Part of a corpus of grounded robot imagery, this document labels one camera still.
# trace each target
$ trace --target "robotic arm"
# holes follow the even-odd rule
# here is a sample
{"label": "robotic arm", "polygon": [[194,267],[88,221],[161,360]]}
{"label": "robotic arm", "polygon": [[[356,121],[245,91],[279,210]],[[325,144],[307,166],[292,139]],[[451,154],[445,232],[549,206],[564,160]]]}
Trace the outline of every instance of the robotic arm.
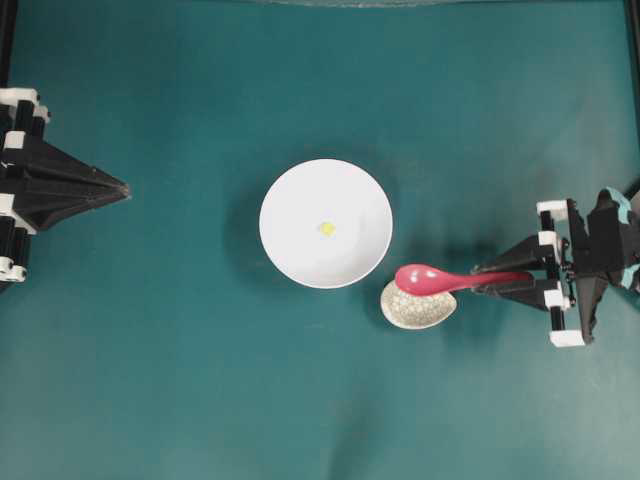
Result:
{"label": "robotic arm", "polygon": [[[571,199],[538,203],[537,211],[537,235],[476,266],[473,272],[541,271],[542,276],[475,291],[548,311],[550,340],[556,347],[587,345],[593,341],[596,309],[607,287],[639,288],[640,219],[629,200],[612,188],[598,195],[587,216],[588,233]],[[560,221],[568,221],[570,239],[558,236],[555,223]],[[576,304],[581,328],[567,330],[564,312]]]}

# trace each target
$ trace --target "white bracket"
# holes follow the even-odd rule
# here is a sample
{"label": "white bracket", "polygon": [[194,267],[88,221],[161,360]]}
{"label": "white bracket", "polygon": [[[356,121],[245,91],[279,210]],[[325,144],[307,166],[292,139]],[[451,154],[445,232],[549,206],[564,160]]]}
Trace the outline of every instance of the white bracket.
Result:
{"label": "white bracket", "polygon": [[567,311],[571,308],[571,300],[564,295],[560,282],[558,282],[558,288],[544,291],[544,303],[548,309],[560,307],[562,311]]}
{"label": "white bracket", "polygon": [[567,206],[566,200],[538,202],[536,204],[536,210],[538,211],[538,216],[540,216],[542,212],[551,213],[551,218],[556,222],[561,222],[569,218],[569,207]]}
{"label": "white bracket", "polygon": [[584,347],[584,339],[580,330],[552,330],[549,340],[557,348]]}
{"label": "white bracket", "polygon": [[40,105],[38,91],[33,88],[0,88],[0,103],[17,108],[20,100],[28,100],[35,106]]}
{"label": "white bracket", "polygon": [[556,263],[559,265],[562,261],[560,258],[560,250],[562,249],[562,240],[558,239],[558,234],[553,230],[543,230],[538,232],[538,244],[551,245],[553,254],[556,257]]}
{"label": "white bracket", "polygon": [[29,235],[35,235],[35,228],[29,225],[13,210],[13,197],[11,193],[0,193],[0,216],[12,217],[16,221],[16,228],[24,228]]}

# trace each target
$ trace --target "green table surface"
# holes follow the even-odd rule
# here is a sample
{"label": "green table surface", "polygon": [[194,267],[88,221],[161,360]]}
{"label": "green table surface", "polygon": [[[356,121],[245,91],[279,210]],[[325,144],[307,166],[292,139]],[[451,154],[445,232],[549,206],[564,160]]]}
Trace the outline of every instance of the green table surface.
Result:
{"label": "green table surface", "polygon": [[[2,296],[0,478],[640,478],[622,296],[568,350],[471,293],[421,332],[378,308],[399,265],[466,271],[533,233],[536,201],[586,213],[634,180],[631,78],[622,1],[22,2],[12,85],[133,199],[38,235]],[[394,212],[380,266],[332,291],[257,229],[278,175],[322,157]]]}

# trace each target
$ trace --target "white bowl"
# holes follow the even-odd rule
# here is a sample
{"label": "white bowl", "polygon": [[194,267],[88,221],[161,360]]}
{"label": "white bowl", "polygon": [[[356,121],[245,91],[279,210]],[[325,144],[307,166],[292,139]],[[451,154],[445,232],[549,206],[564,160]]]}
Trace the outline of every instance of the white bowl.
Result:
{"label": "white bowl", "polygon": [[391,206],[367,172],[321,159],[287,170],[260,210],[260,238],[274,265],[313,288],[365,277],[384,257],[393,231]]}

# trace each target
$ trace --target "red plastic spoon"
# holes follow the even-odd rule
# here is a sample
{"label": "red plastic spoon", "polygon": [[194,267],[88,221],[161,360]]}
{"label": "red plastic spoon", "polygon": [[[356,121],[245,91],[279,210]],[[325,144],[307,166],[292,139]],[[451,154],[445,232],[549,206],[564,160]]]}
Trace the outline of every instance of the red plastic spoon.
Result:
{"label": "red plastic spoon", "polygon": [[522,282],[532,278],[532,275],[526,272],[456,275],[429,265],[412,264],[405,265],[396,272],[396,285],[411,295],[427,296],[492,283]]}

